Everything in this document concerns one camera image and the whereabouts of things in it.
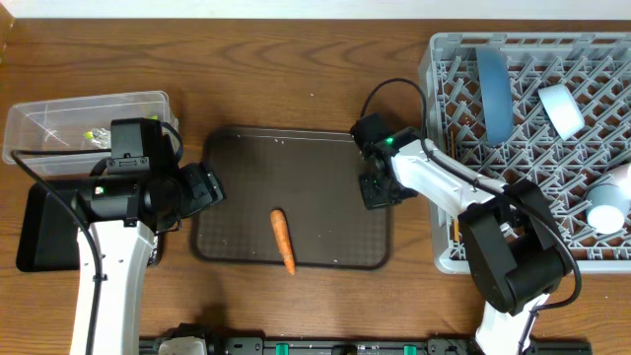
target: transparent plastic container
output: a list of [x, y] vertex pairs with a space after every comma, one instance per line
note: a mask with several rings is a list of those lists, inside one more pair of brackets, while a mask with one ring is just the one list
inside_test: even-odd
[[[166, 93], [143, 92], [51, 100], [13, 105], [5, 127], [2, 159], [15, 164], [11, 151], [98, 149], [84, 135], [94, 128], [109, 129], [119, 118], [156, 117], [177, 129]], [[108, 153], [55, 157], [25, 157], [24, 162], [43, 176], [89, 173]]]

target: wooden table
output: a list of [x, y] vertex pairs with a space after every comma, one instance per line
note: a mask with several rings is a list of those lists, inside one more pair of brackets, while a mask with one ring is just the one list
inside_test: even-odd
[[[417, 78], [437, 32], [628, 29], [628, 22], [18, 20], [0, 65], [0, 112], [19, 102], [164, 90], [180, 118], [185, 159], [197, 161], [206, 136], [225, 124], [346, 131], [379, 81]], [[418, 98], [403, 86], [384, 89], [373, 109], [399, 127], [419, 121]], [[67, 353], [78, 274], [15, 268], [32, 182], [4, 164], [0, 177], [0, 352]], [[383, 269], [299, 269], [290, 277], [282, 267], [196, 260], [186, 222], [168, 235], [160, 266], [147, 272], [141, 333], [201, 322], [223, 334], [470, 335], [482, 299], [468, 276], [437, 270], [429, 229], [427, 200], [408, 200], [394, 208], [392, 255]], [[534, 335], [586, 339], [597, 354], [631, 352], [629, 282], [585, 276], [580, 301], [542, 314]], [[572, 287], [568, 278], [553, 298]]]

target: gray dish rack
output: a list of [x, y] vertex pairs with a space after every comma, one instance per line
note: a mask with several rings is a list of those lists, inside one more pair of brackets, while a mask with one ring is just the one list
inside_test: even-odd
[[[486, 145], [475, 47], [494, 46], [508, 57], [514, 129], [501, 146]], [[436, 34], [419, 67], [428, 95], [430, 137], [448, 154], [491, 178], [537, 183], [583, 272], [631, 272], [631, 219], [611, 235], [586, 222], [586, 191], [603, 173], [631, 161], [631, 34]], [[537, 89], [565, 84], [586, 126], [563, 141], [545, 114]], [[435, 263], [468, 273], [464, 245], [452, 217], [430, 204]], [[512, 230], [507, 237], [517, 237]]]

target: white panel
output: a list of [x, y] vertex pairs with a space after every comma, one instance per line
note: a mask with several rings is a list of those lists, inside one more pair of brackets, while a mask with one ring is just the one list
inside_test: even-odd
[[629, 20], [628, 0], [0, 0], [16, 18]]

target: green object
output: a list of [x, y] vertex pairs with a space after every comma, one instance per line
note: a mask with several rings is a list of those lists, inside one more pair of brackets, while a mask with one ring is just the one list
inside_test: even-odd
[[276, 344], [276, 355], [289, 355], [289, 345]]
[[416, 355], [416, 346], [405, 345], [403, 346], [403, 355]]

